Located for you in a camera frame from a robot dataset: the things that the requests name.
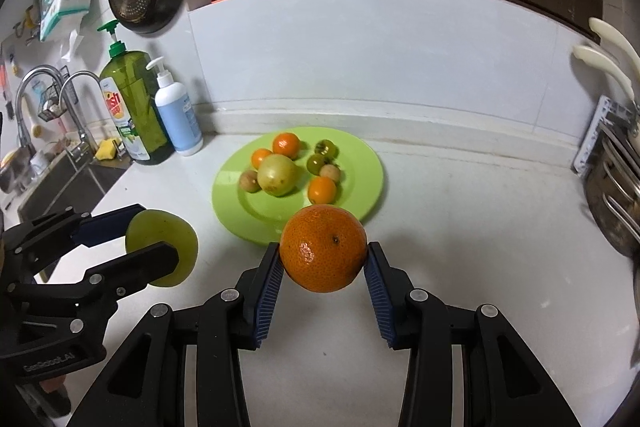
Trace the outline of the brown kiwi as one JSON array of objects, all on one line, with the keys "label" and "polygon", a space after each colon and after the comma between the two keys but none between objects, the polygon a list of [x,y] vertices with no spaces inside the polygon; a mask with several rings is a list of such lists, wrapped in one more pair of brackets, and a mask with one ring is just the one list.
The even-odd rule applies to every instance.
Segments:
[{"label": "brown kiwi", "polygon": [[335,184],[339,184],[341,181],[341,170],[332,164],[323,165],[320,169],[319,176],[322,178],[330,179]]},{"label": "brown kiwi", "polygon": [[239,177],[239,188],[246,193],[256,193],[262,188],[258,183],[257,172],[255,170],[245,170]]}]

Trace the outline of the orange tangerine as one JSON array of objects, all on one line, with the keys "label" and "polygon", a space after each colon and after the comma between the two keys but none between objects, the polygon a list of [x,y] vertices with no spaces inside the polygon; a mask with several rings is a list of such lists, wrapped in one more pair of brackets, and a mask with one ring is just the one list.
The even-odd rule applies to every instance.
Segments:
[{"label": "orange tangerine", "polygon": [[273,154],[283,155],[294,160],[300,150],[299,137],[292,132],[279,133],[272,140],[271,150]]},{"label": "orange tangerine", "polygon": [[312,205],[332,204],[337,193],[335,182],[325,176],[315,176],[307,188],[307,198]]},{"label": "orange tangerine", "polygon": [[252,155],[250,155],[250,165],[252,165],[252,167],[255,170],[258,170],[260,165],[262,165],[262,162],[264,161],[264,159],[270,156],[271,154],[272,154],[271,150],[268,150],[268,148],[265,148],[265,147],[261,147],[261,148],[258,148],[257,150],[254,150]]},{"label": "orange tangerine", "polygon": [[367,249],[366,230],[349,211],[311,205],[286,222],[279,255],[296,284],[313,293],[333,293],[356,279]]}]

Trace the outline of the small green tomato back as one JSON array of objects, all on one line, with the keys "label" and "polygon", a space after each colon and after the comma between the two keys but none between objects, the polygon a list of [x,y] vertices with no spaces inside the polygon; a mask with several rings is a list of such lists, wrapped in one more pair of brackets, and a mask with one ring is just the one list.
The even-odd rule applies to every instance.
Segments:
[{"label": "small green tomato back", "polygon": [[337,156],[338,148],[331,140],[323,139],[314,146],[314,153],[333,160]]}]

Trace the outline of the kitchen sink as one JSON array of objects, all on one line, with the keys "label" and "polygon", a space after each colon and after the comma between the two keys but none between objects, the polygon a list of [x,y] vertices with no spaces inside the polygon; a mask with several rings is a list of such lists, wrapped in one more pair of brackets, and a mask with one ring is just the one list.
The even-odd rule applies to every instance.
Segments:
[{"label": "kitchen sink", "polygon": [[128,157],[75,165],[63,154],[17,206],[17,217],[29,221],[67,207],[92,211],[131,166]]}]

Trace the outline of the yellow sponge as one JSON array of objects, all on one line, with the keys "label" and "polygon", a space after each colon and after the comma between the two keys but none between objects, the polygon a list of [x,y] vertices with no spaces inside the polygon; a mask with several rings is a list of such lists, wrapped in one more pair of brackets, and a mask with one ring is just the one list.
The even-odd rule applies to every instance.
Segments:
[{"label": "yellow sponge", "polygon": [[103,140],[94,154],[97,161],[113,160],[118,155],[118,140],[110,138]]}]

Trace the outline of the chrome faucet small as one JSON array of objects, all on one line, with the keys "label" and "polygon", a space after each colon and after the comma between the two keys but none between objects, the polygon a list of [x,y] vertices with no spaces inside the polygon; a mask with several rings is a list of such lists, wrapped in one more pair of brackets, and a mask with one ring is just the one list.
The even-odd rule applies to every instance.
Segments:
[{"label": "chrome faucet small", "polygon": [[75,102],[69,95],[66,94],[66,89],[72,87],[74,80],[82,76],[92,79],[96,84],[100,84],[100,78],[94,72],[89,72],[88,70],[78,70],[78,72],[74,72],[73,75],[70,75],[70,77],[66,78],[63,81],[62,87],[60,88],[60,95],[61,98],[65,101],[67,112],[70,113],[70,117],[72,117],[72,121],[77,128],[80,143],[85,144],[90,152],[95,154],[98,150],[96,139],[93,138],[93,134],[85,123],[84,118],[79,115],[78,110],[75,108]]}]

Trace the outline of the chrome faucet tall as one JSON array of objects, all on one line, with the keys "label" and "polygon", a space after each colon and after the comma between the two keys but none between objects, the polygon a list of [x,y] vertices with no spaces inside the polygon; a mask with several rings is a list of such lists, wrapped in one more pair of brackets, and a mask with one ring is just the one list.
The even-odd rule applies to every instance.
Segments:
[{"label": "chrome faucet tall", "polygon": [[62,79],[60,71],[54,66],[38,65],[25,72],[15,93],[17,143],[19,147],[29,150],[30,157],[43,147],[60,141],[65,135],[56,119],[45,122],[38,116],[40,94],[32,90],[32,85],[44,78],[48,78],[50,86],[56,87]]}]

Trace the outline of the blue white pump bottle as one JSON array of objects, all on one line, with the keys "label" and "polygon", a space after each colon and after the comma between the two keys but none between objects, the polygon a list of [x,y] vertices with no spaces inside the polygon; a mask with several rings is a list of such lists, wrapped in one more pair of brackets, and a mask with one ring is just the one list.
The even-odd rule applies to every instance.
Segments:
[{"label": "blue white pump bottle", "polygon": [[146,65],[147,70],[154,68],[157,69],[158,86],[154,102],[171,144],[181,156],[192,156],[201,150],[204,139],[188,90],[174,79],[165,67],[162,56],[154,58]]}]

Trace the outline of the green plate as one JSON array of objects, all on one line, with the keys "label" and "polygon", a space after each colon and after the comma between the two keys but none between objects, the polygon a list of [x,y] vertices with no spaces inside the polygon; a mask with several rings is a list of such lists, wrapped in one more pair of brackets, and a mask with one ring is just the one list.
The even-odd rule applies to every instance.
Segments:
[{"label": "green plate", "polygon": [[298,169],[293,190],[281,197],[262,191],[247,193],[239,187],[241,174],[252,168],[250,156],[258,148],[269,148],[276,132],[269,132],[236,150],[220,167],[212,187],[212,205],[220,223],[240,239],[258,245],[277,242],[286,221],[309,205],[307,187],[311,173],[307,158],[314,146],[326,139],[336,146],[335,159],[341,170],[334,205],[363,221],[378,205],[385,185],[385,174],[375,151],[361,139],[343,130],[327,127],[294,127],[290,130],[302,141],[295,164]]}]

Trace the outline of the green dish soap bottle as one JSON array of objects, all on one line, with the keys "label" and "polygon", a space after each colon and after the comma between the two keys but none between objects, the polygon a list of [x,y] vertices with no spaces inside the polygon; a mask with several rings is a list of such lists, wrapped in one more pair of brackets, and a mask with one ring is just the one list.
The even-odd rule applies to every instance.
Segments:
[{"label": "green dish soap bottle", "polygon": [[112,38],[110,60],[99,75],[103,100],[131,159],[158,165],[174,153],[174,147],[155,105],[157,81],[146,69],[151,57],[144,51],[128,50],[116,36],[117,25],[118,20],[110,20],[98,28]]}]

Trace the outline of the metal pot rack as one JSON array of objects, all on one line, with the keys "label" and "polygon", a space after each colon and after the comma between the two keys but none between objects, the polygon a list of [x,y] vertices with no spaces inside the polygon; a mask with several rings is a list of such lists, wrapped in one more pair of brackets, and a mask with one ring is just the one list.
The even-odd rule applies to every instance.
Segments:
[{"label": "metal pot rack", "polygon": [[592,119],[582,139],[582,144],[573,160],[572,170],[580,179],[585,179],[596,163],[598,146],[602,136],[607,135],[622,151],[623,158],[632,171],[639,174],[639,153],[634,149],[627,132],[634,124],[634,112],[606,95],[601,95]]}]

